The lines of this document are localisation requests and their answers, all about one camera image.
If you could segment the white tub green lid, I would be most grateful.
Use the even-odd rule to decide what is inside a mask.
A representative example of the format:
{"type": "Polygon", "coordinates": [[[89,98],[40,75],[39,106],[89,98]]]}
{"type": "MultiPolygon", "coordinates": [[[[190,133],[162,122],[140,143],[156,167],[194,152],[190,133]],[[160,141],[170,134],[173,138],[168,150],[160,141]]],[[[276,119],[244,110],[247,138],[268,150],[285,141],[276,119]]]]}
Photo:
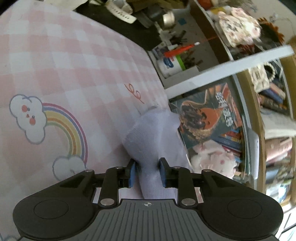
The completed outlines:
{"type": "Polygon", "coordinates": [[[165,78],[169,78],[179,72],[184,71],[186,68],[184,63],[179,55],[162,58],[157,61],[158,68],[165,78]]]}

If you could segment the large orange dark cover book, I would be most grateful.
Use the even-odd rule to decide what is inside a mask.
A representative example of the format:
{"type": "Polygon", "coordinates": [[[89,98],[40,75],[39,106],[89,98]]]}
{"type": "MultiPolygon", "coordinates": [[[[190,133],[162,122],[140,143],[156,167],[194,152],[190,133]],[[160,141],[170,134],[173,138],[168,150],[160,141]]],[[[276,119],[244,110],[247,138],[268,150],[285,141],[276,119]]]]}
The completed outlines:
{"type": "Polygon", "coordinates": [[[220,137],[243,124],[228,83],[189,93],[170,101],[180,118],[179,131],[187,149],[220,137]]]}

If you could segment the white pink plush bunny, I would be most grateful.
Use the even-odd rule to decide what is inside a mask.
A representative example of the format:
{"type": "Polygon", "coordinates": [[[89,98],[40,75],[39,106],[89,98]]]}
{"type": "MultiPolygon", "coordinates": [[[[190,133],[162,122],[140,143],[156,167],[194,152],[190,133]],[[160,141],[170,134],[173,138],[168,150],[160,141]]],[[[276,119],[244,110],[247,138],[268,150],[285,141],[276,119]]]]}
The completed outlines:
{"type": "Polygon", "coordinates": [[[227,152],[220,144],[208,140],[193,147],[195,155],[190,162],[195,173],[201,174],[204,169],[213,170],[230,179],[234,177],[238,163],[231,152],[227,152]]]}

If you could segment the pink checkered cartoon bedsheet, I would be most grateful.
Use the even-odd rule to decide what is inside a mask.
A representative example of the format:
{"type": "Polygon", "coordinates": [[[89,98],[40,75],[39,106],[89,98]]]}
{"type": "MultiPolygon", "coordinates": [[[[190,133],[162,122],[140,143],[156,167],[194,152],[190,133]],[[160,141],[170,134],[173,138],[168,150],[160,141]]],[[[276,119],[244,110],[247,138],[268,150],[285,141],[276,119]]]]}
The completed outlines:
{"type": "Polygon", "coordinates": [[[144,49],[73,11],[17,1],[1,15],[1,240],[23,198],[125,165],[122,139],[168,99],[144,49]]]}

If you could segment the white wooden bookshelf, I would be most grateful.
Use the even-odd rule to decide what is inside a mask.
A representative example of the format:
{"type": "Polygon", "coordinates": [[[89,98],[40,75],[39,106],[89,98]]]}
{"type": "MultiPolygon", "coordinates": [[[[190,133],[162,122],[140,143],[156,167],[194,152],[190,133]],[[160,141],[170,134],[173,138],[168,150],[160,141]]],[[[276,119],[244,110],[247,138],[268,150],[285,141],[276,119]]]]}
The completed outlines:
{"type": "Polygon", "coordinates": [[[205,38],[209,40],[209,45],[219,63],[201,72],[190,69],[168,78],[161,78],[166,94],[169,99],[173,99],[189,91],[211,85],[219,80],[231,78],[240,96],[244,120],[243,126],[247,128],[244,137],[249,148],[246,152],[248,156],[254,153],[258,154],[256,157],[258,177],[256,179],[250,177],[247,186],[261,193],[266,193],[264,124],[260,114],[257,94],[252,86],[248,69],[264,62],[278,61],[279,65],[283,68],[285,88],[289,88],[291,82],[287,67],[288,65],[293,65],[292,56],[294,51],[292,46],[283,45],[239,60],[234,60],[221,37],[217,35],[212,20],[200,4],[197,1],[190,1],[189,8],[188,12],[182,10],[182,16],[189,16],[191,21],[198,25],[205,38]]]}

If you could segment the round metal tin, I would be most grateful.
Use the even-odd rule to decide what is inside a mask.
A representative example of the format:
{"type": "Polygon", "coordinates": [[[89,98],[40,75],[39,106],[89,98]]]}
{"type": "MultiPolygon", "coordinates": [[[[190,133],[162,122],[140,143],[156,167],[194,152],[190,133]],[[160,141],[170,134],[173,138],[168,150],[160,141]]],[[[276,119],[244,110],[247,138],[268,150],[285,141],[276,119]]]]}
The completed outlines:
{"type": "Polygon", "coordinates": [[[163,15],[162,26],[164,29],[172,28],[175,24],[175,15],[173,11],[168,11],[163,15]]]}

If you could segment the row of colourful books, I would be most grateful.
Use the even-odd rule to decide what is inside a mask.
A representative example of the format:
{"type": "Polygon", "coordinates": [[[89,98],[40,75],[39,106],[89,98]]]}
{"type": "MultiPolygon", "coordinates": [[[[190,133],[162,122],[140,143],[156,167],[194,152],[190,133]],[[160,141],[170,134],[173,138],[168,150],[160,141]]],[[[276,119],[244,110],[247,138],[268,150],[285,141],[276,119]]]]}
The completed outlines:
{"type": "Polygon", "coordinates": [[[231,152],[237,158],[242,159],[244,150],[242,137],[242,128],[238,127],[232,128],[230,131],[212,138],[212,140],[221,144],[227,152],[231,152]]]}

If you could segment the lavender fleece garment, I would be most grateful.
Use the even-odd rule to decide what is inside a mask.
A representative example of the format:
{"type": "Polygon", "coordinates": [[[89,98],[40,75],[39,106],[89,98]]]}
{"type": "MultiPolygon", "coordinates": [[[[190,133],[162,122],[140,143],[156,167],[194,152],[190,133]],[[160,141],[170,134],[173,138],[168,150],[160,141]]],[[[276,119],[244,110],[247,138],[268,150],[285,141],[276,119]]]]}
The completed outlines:
{"type": "Polygon", "coordinates": [[[123,140],[131,158],[137,161],[139,185],[144,199],[177,199],[177,190],[164,188],[159,160],[191,169],[187,151],[179,137],[180,119],[168,109],[151,108],[140,116],[123,140]]]}

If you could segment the pink cylindrical box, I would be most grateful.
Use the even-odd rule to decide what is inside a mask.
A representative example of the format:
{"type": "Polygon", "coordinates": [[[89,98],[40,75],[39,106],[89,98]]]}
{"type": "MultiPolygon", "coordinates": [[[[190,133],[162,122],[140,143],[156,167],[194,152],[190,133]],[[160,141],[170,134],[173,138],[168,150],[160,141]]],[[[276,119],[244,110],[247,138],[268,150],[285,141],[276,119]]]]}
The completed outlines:
{"type": "Polygon", "coordinates": [[[290,158],[293,141],[291,137],[273,138],[265,141],[266,164],[271,165],[290,158]]]}

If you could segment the floral pink fabric bundle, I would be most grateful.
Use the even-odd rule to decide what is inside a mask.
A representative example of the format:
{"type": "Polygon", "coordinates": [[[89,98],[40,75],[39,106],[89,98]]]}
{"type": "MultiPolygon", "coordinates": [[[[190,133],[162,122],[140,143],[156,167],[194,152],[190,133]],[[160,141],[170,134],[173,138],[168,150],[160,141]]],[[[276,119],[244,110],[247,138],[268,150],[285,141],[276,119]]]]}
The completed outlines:
{"type": "Polygon", "coordinates": [[[231,7],[228,13],[219,11],[218,25],[229,46],[251,45],[261,35],[259,22],[248,15],[242,8],[231,7]]]}

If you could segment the red tube bottle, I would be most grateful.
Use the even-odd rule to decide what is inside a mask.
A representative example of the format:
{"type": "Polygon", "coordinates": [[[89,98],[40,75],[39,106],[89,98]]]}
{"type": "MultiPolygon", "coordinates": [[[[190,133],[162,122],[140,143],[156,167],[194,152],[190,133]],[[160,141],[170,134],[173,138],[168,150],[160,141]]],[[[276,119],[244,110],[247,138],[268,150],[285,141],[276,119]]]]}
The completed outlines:
{"type": "Polygon", "coordinates": [[[200,44],[200,42],[195,42],[194,44],[190,44],[190,45],[186,45],[186,46],[182,46],[180,48],[176,48],[170,51],[167,51],[164,53],[164,57],[166,58],[170,58],[179,54],[184,53],[185,51],[188,51],[192,48],[194,48],[195,46],[198,46],[200,44]]]}

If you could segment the cream quilted pearl handbag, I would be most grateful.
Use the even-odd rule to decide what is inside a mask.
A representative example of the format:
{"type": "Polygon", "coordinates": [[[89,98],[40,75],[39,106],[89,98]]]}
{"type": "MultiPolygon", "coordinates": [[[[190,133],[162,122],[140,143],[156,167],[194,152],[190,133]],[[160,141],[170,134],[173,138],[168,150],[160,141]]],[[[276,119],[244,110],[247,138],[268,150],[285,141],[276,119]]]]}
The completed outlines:
{"type": "Polygon", "coordinates": [[[270,88],[270,84],[275,78],[276,69],[271,63],[265,62],[249,68],[248,72],[255,92],[260,93],[270,88]]]}

